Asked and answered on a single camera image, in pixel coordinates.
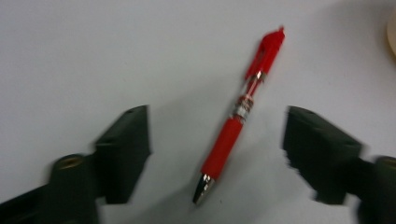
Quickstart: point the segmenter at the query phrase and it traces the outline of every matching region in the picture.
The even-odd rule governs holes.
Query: pen cap end
[[[247,70],[245,79],[255,76],[259,72],[263,72],[265,75],[268,74],[277,52],[279,51],[279,48],[285,39],[285,34],[283,31],[284,27],[280,26],[277,31],[265,35],[262,38],[262,42],[260,43],[253,63]]]

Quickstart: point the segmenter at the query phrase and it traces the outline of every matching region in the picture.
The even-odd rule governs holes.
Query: pen barrel
[[[238,118],[227,119],[201,169],[203,174],[209,175],[215,180],[219,178],[224,164],[233,149],[233,145],[241,133],[242,126],[243,124]]]

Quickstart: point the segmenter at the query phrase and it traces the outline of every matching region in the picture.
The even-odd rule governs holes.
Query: white table surface
[[[44,184],[49,165],[124,110],[150,105],[153,154],[104,223],[354,223],[327,206],[280,148],[288,105],[313,110],[374,155],[396,156],[393,0],[1,1],[0,202]],[[199,167],[262,35],[286,39],[218,184],[200,207]]]

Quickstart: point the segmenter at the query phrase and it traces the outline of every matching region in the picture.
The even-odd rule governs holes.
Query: metal tip
[[[192,201],[195,204],[199,204],[202,199],[206,196],[206,194],[209,192],[210,188],[213,186],[215,183],[215,180],[210,177],[209,175],[202,174],[201,178],[199,179],[197,189],[195,190],[194,197],[192,198]]]

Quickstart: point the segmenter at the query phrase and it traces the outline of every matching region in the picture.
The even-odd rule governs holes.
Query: pen
[[[280,27],[279,30],[265,35],[262,39],[254,60],[245,74],[246,85],[243,93],[237,100],[233,113],[225,121],[215,145],[201,168],[202,176],[192,199],[194,203],[198,204],[219,178],[242,126],[253,107],[253,95],[260,84],[264,82],[284,38],[283,27]]]

